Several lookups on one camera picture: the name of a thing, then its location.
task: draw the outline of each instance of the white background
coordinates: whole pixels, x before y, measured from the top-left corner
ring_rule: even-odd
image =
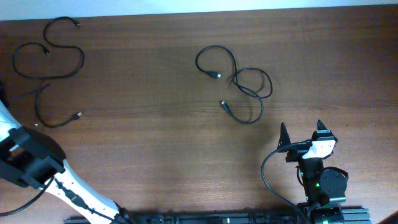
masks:
[[[397,3],[398,0],[0,0],[0,21]]]

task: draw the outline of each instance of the wooden table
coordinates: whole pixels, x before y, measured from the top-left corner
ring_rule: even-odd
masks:
[[[10,98],[40,83],[18,77],[14,49],[42,39],[48,20],[0,23],[0,75]],[[264,186],[262,160],[277,146],[280,123],[292,141],[311,137],[317,119],[339,143],[325,161],[350,174],[345,205],[370,208],[374,223],[398,208],[398,7],[337,7],[199,14],[81,18],[49,30],[59,44],[86,54],[75,77],[51,81],[40,110],[48,122],[84,116],[60,129],[39,130],[67,153],[76,173],[98,192],[131,211],[199,212],[283,205]],[[238,68],[259,67],[274,93],[264,116],[252,125],[259,102],[231,85],[231,61],[222,50],[206,52],[200,64],[223,74],[214,80],[194,64],[207,45],[228,47]],[[31,74],[61,74],[78,61],[73,50],[37,47],[18,64]],[[241,83],[258,89],[261,75]],[[266,94],[269,84],[259,93]],[[33,127],[34,97],[11,104],[11,113]],[[304,202],[296,164],[285,155],[266,167],[271,186],[293,203]],[[22,205],[37,192],[0,181],[0,209]],[[61,223],[78,215],[51,195],[2,223]]]

